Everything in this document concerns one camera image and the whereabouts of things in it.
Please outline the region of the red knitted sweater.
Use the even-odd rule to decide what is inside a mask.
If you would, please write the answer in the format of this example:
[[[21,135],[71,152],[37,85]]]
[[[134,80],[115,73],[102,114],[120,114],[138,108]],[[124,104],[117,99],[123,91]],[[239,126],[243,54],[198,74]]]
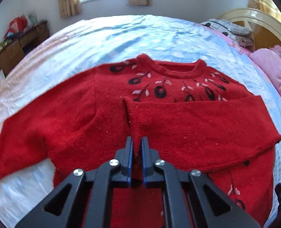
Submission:
[[[103,64],[58,84],[7,118],[0,133],[0,179],[50,159],[54,184],[92,170],[141,138],[181,170],[198,169],[260,225],[272,208],[275,145],[281,140],[263,99],[198,60],[142,54]]]

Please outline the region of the pink floral pillow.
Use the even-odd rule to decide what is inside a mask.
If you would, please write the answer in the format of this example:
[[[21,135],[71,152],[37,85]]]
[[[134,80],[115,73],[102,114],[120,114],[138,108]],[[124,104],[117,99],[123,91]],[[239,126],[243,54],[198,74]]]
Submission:
[[[281,47],[260,48],[249,55],[250,59],[265,73],[281,96]]]

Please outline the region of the blue pink bed sheet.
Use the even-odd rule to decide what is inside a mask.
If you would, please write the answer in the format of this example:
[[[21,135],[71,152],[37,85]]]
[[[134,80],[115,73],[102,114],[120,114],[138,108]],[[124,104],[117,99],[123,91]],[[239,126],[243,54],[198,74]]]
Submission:
[[[0,85],[0,130],[6,118],[65,79],[141,53],[172,62],[204,60],[261,95],[281,134],[281,97],[247,50],[202,25],[154,15],[81,20],[48,38]],[[273,175],[275,183],[281,183],[281,142],[276,146]]]

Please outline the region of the brown wooden desk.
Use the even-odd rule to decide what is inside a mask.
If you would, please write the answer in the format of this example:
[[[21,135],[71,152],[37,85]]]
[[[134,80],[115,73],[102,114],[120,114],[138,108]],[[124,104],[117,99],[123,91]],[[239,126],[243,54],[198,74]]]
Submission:
[[[0,70],[7,76],[33,49],[50,37],[46,20],[40,21],[0,51]]]

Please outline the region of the cream wooden headboard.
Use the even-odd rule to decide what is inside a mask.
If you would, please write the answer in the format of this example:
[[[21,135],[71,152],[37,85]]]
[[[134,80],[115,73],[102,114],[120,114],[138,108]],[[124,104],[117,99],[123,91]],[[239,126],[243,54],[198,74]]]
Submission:
[[[218,19],[225,19],[251,31],[254,52],[260,48],[281,47],[281,23],[265,12],[253,8],[238,8],[224,13]]]

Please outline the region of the grey white patterned pillow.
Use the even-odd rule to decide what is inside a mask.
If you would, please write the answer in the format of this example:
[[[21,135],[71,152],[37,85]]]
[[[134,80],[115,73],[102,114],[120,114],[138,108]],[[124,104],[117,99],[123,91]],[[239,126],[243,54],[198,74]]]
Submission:
[[[201,25],[222,33],[241,47],[250,47],[254,45],[252,32],[248,28],[228,20],[209,19],[208,21],[202,22]]]

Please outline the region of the red gift bag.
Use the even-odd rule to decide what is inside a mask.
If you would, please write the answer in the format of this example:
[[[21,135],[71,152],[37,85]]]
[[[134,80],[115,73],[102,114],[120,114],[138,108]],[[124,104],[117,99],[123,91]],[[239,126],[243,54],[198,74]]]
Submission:
[[[27,19],[24,16],[16,17],[9,23],[9,31],[17,33],[23,31],[27,27]]]

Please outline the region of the yellow side curtain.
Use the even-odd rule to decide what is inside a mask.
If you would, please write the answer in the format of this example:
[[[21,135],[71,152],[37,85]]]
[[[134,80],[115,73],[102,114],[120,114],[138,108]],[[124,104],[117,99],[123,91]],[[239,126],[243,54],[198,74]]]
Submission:
[[[281,23],[281,12],[273,0],[248,0],[248,8],[260,10]]]

